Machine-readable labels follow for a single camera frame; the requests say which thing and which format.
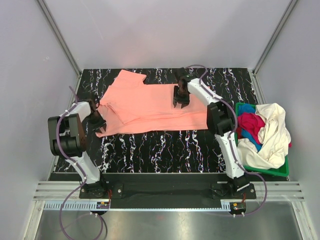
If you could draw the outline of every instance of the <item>green plastic bin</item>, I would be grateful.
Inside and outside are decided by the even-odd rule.
[[[238,117],[238,108],[239,106],[244,105],[242,102],[237,102],[235,104],[235,115]],[[256,109],[256,105],[250,104],[254,109]],[[238,135],[235,133],[235,143],[238,145]],[[269,175],[274,175],[274,176],[281,176],[281,177],[287,177],[289,175],[289,165],[288,165],[288,156],[284,157],[284,164],[279,167],[278,169],[276,168],[270,168],[268,170],[265,169],[259,169],[251,166],[244,166],[244,168],[248,171],[253,171],[253,172],[258,172],[262,174],[269,174]]]

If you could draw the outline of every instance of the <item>wire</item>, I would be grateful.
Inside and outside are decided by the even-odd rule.
[[[79,190],[82,186],[84,186],[87,182],[87,175],[85,173],[85,171],[83,170],[83,168],[76,162],[76,160],[74,160],[73,158],[69,157],[63,150],[62,146],[61,146],[61,142],[60,142],[60,134],[59,134],[59,130],[60,130],[60,125],[61,125],[61,122],[62,120],[65,118],[66,115],[68,115],[72,110],[74,110],[78,104],[78,97],[76,95],[76,92],[73,90],[73,88],[71,86],[69,86],[69,88],[71,89],[72,93],[74,94],[74,99],[75,99],[75,103],[72,104],[72,106],[66,110],[62,115],[61,117],[59,118],[57,124],[56,124],[56,129],[55,129],[55,134],[56,134],[56,142],[57,142],[57,145],[58,145],[58,148],[59,148],[59,151],[60,153],[68,160],[70,160],[71,162],[73,162],[73,164],[75,166],[77,166],[79,168],[79,170],[81,171],[81,173],[83,174],[83,179],[84,181],[77,187],[75,188],[72,192],[69,193],[68,196],[66,196],[66,198],[64,199],[63,203],[61,204],[61,207],[60,207],[60,210],[59,210],[59,224],[60,224],[60,228],[63,232],[63,234],[66,236],[67,239],[69,240],[75,240],[73,239],[72,237],[70,237],[64,226],[63,226],[63,223],[62,223],[62,210],[65,206],[65,203],[66,201],[71,197],[72,194],[74,194],[77,190]],[[105,224],[105,220],[98,214],[95,214],[96,217],[99,218],[100,222],[101,222],[101,229],[100,229],[100,232],[99,234],[93,239],[93,240],[97,240],[101,234],[102,234],[102,231],[103,231],[103,228],[104,228],[104,224]]]
[[[108,201],[108,204],[107,204],[107,209],[110,209],[110,203],[111,203],[111,197],[112,197],[112,191],[111,191],[111,189],[109,189],[108,191],[107,191],[107,193],[108,193],[108,196],[109,196],[109,201]]]
[[[107,223],[106,223],[106,221],[103,219],[103,217],[102,217],[102,221],[103,221],[103,225],[104,225],[104,227],[105,227],[105,235],[104,235],[104,238],[103,238],[103,239],[106,239],[107,236],[108,236],[108,227],[107,227]]]
[[[66,225],[66,226],[64,226],[64,229],[67,229],[67,228],[69,228],[71,225],[73,225],[73,224],[75,224],[77,221],[79,221],[80,219],[82,219],[82,218],[84,218],[84,217],[86,217],[86,216],[88,216],[88,215],[92,215],[90,212],[88,212],[88,213],[85,213],[85,214],[82,214],[82,215],[80,215],[79,217],[77,217],[75,220],[73,220],[73,222],[71,222],[71,223],[69,223],[68,225]],[[105,228],[106,228],[106,230],[107,230],[107,224],[105,223],[105,220],[103,219],[103,224],[104,224],[104,226],[105,226]],[[50,227],[50,229],[54,232],[54,233],[59,233],[59,232],[62,232],[62,230],[61,230],[61,228],[60,229],[52,229],[51,228],[51,226],[49,226]]]
[[[73,96],[74,96],[74,102],[75,102],[75,104],[78,104],[79,98],[78,98],[75,90],[74,90],[71,86],[69,86],[69,89],[71,90],[71,92],[72,92],[72,94],[73,94]]]
[[[244,171],[246,174],[248,174],[248,175],[254,175],[254,176],[259,177],[259,178],[262,180],[263,184],[264,184],[265,194],[264,194],[264,198],[263,198],[263,200],[262,200],[261,205],[260,205],[256,210],[254,210],[254,211],[249,212],[249,213],[246,214],[246,215],[252,215],[252,214],[256,213],[257,211],[259,211],[259,210],[262,208],[262,206],[266,203],[267,195],[268,195],[267,183],[266,183],[266,181],[264,180],[264,178],[263,178],[260,174],[258,174],[258,173],[256,173],[256,172],[249,172],[249,171],[247,171],[247,170],[239,163],[239,160],[238,160],[237,157],[236,157],[235,150],[234,150],[233,144],[232,144],[232,139],[231,139],[231,135],[236,131],[236,129],[237,129],[237,127],[238,127],[238,119],[237,119],[237,115],[236,115],[236,113],[235,113],[235,110],[234,110],[234,109],[230,106],[230,104],[228,104],[225,100],[223,100],[223,99],[221,99],[221,98],[215,97],[215,96],[212,94],[212,92],[208,91],[207,88],[203,85],[202,78],[203,78],[204,75],[208,72],[208,69],[207,69],[205,66],[199,65],[199,64],[190,65],[190,66],[188,66],[188,67],[186,67],[186,68],[192,68],[192,67],[202,67],[202,68],[205,68],[204,74],[202,74],[201,77],[200,77],[200,79],[199,79],[199,85],[200,85],[200,86],[202,87],[202,89],[205,90],[212,98],[214,98],[215,100],[220,101],[220,102],[222,102],[223,104],[225,104],[225,105],[231,110],[231,112],[232,112],[232,115],[233,115],[233,118],[234,118],[234,128],[233,128],[233,130],[229,133],[229,135],[228,135],[228,140],[229,140],[229,143],[230,143],[230,146],[231,146],[231,152],[232,152],[232,156],[233,156],[233,158],[234,158],[235,164],[237,164],[238,167],[239,167],[242,171]]]
[[[242,203],[244,203],[246,201],[247,197],[246,197],[246,193],[243,194],[243,199],[242,199]]]

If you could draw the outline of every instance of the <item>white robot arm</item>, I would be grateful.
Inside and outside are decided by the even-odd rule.
[[[82,127],[83,120],[88,119],[95,132],[106,130],[106,121],[97,110],[98,101],[97,96],[91,95],[74,103],[69,112],[48,119],[50,150],[53,155],[65,158],[81,176],[85,183],[81,188],[83,198],[97,198],[108,191],[103,174],[87,154],[87,138]]]
[[[234,116],[224,104],[221,96],[215,94],[206,86],[195,73],[187,73],[184,68],[175,73],[178,86],[174,87],[173,105],[181,104],[185,107],[189,104],[189,94],[194,94],[205,106],[207,106],[207,126],[217,139],[225,162],[226,175],[232,185],[232,191],[238,192],[249,186],[242,163],[238,161],[235,133],[232,132],[235,124]]]

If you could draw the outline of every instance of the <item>pile of clothes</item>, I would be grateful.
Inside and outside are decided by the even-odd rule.
[[[285,163],[291,147],[285,117],[277,103],[238,107],[237,150],[243,165],[267,170]]]

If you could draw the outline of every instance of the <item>white wall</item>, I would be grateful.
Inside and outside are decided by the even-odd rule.
[[[45,0],[80,68],[254,68],[290,0]]]
[[[290,177],[300,182],[320,236],[320,1],[301,0],[258,72],[269,103],[286,110],[293,147]]]
[[[35,0],[0,2],[0,43],[0,239],[19,240],[51,166],[47,119],[77,79]]]

